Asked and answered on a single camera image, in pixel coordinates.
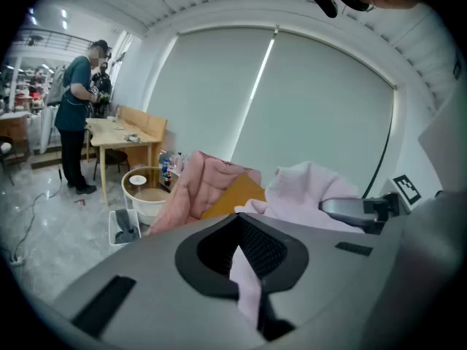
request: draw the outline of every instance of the roller blind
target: roller blind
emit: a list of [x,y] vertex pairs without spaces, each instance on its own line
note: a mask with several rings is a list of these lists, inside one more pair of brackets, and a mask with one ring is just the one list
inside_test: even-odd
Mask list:
[[172,149],[231,158],[273,33],[261,28],[220,28],[180,36],[147,109],[169,121]]
[[305,160],[368,187],[382,156],[393,88],[354,58],[303,36],[279,32],[232,161],[261,171]]

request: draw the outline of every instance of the pink jacket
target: pink jacket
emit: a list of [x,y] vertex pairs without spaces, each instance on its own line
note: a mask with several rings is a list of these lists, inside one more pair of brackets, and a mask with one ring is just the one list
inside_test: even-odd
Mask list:
[[170,230],[200,220],[201,215],[244,172],[260,185],[259,171],[225,162],[203,152],[193,152],[148,233]]

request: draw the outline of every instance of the water bottle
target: water bottle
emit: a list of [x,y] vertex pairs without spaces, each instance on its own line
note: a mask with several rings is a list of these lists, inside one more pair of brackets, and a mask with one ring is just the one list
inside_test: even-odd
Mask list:
[[169,170],[169,163],[170,163],[170,160],[168,158],[163,159],[162,175],[164,175]]

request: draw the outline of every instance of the towel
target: towel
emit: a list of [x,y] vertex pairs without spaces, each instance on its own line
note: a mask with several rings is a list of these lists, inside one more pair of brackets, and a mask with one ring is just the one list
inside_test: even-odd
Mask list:
[[[329,198],[356,198],[357,194],[357,187],[337,173],[313,162],[302,162],[277,169],[274,180],[266,188],[266,202],[248,200],[245,206],[236,206],[235,212],[262,214],[308,227],[363,233],[360,228],[334,220],[318,209],[321,201]],[[260,282],[239,247],[233,255],[230,280],[239,285],[239,310],[256,327]]]

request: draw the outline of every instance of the backpack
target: backpack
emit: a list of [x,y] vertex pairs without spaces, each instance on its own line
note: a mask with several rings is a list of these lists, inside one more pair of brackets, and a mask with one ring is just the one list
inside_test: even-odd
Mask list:
[[65,66],[62,66],[55,71],[52,78],[52,86],[49,89],[47,97],[45,98],[46,105],[59,104],[65,92],[70,89],[70,86],[63,86],[63,77],[65,75],[65,70]]

